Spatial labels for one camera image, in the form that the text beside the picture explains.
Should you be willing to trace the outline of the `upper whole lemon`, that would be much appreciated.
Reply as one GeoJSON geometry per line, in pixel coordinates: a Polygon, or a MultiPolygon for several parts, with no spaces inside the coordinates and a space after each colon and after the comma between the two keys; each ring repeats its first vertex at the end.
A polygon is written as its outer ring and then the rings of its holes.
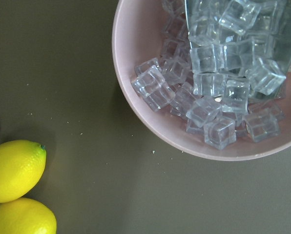
{"type": "Polygon", "coordinates": [[[45,146],[29,140],[0,145],[0,203],[16,200],[40,180],[46,165],[45,146]]]}

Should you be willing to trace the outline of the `pink bowl of ice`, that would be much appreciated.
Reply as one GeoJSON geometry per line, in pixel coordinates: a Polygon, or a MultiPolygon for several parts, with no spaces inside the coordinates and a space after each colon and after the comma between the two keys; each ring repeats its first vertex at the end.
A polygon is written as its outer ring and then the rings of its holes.
{"type": "Polygon", "coordinates": [[[201,136],[185,131],[185,122],[168,108],[154,112],[134,91],[137,64],[159,55],[161,29],[168,15],[158,0],[121,0],[112,30],[112,55],[120,88],[140,121],[157,137],[188,154],[218,161],[244,161],[278,153],[291,146],[291,72],[286,81],[286,97],[278,101],[285,114],[280,135],[255,143],[242,138],[222,150],[204,143],[201,136]]]}

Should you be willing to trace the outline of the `steel ice scoop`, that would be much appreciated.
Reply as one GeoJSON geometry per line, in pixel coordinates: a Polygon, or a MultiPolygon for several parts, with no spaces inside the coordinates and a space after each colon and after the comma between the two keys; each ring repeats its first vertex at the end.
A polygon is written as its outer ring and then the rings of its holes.
{"type": "Polygon", "coordinates": [[[291,0],[187,0],[194,92],[220,97],[233,79],[249,99],[284,95],[291,65],[291,0]]]}

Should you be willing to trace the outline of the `lower whole lemon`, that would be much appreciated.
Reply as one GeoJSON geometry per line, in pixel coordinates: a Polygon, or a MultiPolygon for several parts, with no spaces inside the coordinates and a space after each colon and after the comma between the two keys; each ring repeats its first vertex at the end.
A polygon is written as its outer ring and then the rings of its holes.
{"type": "Polygon", "coordinates": [[[55,234],[57,221],[42,203],[18,198],[0,203],[0,234],[55,234]]]}

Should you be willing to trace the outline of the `whole lemon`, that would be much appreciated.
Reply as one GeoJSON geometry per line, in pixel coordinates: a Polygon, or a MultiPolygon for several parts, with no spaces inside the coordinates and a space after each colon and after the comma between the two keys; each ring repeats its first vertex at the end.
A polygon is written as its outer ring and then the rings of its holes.
{"type": "Polygon", "coordinates": [[[0,145],[0,203],[16,200],[40,180],[46,165],[45,146],[29,140],[0,145]]]}
{"type": "Polygon", "coordinates": [[[0,234],[55,234],[57,221],[42,203],[18,198],[0,203],[0,234]]]}

